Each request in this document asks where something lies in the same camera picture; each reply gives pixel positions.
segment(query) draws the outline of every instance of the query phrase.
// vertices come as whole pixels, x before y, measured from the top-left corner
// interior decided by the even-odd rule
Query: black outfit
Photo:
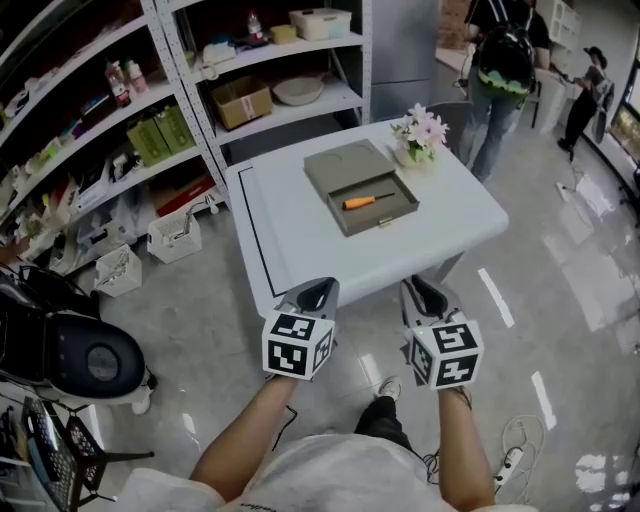
[[[596,87],[602,83],[604,76],[598,68],[591,66],[585,75],[585,80],[589,80],[593,87]],[[558,141],[559,146],[565,150],[572,150],[573,146],[578,142],[578,137],[582,134],[584,129],[589,124],[591,118],[598,111],[598,104],[593,98],[593,92],[587,89],[583,89],[578,99],[571,107],[569,112],[569,119],[567,120],[567,128],[565,130],[564,139]]]
[[[498,0],[493,0],[496,9],[500,9]],[[529,21],[531,7],[523,0],[502,0],[504,8],[507,11],[509,22],[513,25],[526,26]],[[472,0],[469,11],[464,19],[466,24],[476,25],[480,28],[480,33],[487,35],[492,29],[502,23],[498,22],[491,8],[489,0]],[[535,48],[548,49],[550,45],[549,30],[544,19],[536,11],[533,12],[531,24],[529,25],[529,40],[531,46]],[[473,54],[472,66],[477,66],[480,59],[479,53]]]
[[[381,437],[413,451],[409,438],[402,432],[402,423],[396,418],[396,402],[390,396],[380,396],[369,404],[360,416],[355,433]]]
[[[560,147],[568,150],[572,149],[597,110],[598,104],[591,97],[591,93],[586,89],[583,90],[573,107],[571,107],[564,139],[560,142]]]

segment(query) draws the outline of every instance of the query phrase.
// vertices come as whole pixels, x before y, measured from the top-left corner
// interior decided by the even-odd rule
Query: sneaker
[[[398,398],[400,398],[401,392],[402,381],[400,380],[400,377],[389,377],[380,386],[378,396],[390,396],[393,398],[394,402],[397,402]]]

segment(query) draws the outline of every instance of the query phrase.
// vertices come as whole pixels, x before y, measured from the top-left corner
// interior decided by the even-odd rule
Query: orange-handled knife
[[[342,203],[343,210],[355,210],[356,208],[362,208],[368,204],[375,203],[378,199],[384,199],[385,197],[395,196],[395,192],[390,194],[382,194],[381,196],[369,196],[369,197],[354,197],[353,199],[347,199]]]

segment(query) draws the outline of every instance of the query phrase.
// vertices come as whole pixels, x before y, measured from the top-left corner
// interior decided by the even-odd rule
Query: flower pot
[[[396,145],[396,148],[393,150],[393,154],[402,167],[424,167],[430,161],[429,153],[425,150],[416,151],[416,159],[414,160],[411,158],[411,155],[409,155],[409,151],[400,143]]]

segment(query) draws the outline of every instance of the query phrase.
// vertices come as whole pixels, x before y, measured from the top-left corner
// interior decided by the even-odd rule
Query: storage bin
[[[339,9],[305,9],[289,13],[298,36],[308,41],[347,37],[351,28],[351,13]]]
[[[142,285],[142,263],[128,245],[96,261],[98,279],[94,288],[111,297],[135,290]]]
[[[290,44],[298,40],[296,37],[296,27],[293,25],[276,25],[275,27],[271,27],[271,37],[275,44]]]
[[[211,96],[227,130],[273,110],[269,87],[253,76],[238,78],[213,89]]]
[[[156,114],[155,122],[167,146],[169,146],[169,150],[174,155],[195,146],[196,143],[191,136],[187,122],[177,105],[165,107],[162,112]]]
[[[186,213],[186,210],[179,210],[149,224],[147,250],[163,263],[172,263],[202,249],[200,225],[195,217],[191,219],[189,234],[172,240],[184,229]]]
[[[147,167],[171,156],[171,151],[153,119],[138,121],[127,130],[127,137]]]
[[[65,275],[73,267],[76,258],[76,241],[71,236],[60,235],[53,243],[49,270]]]
[[[132,192],[126,192],[81,219],[78,245],[104,256],[122,244],[135,242],[138,236],[134,203]]]

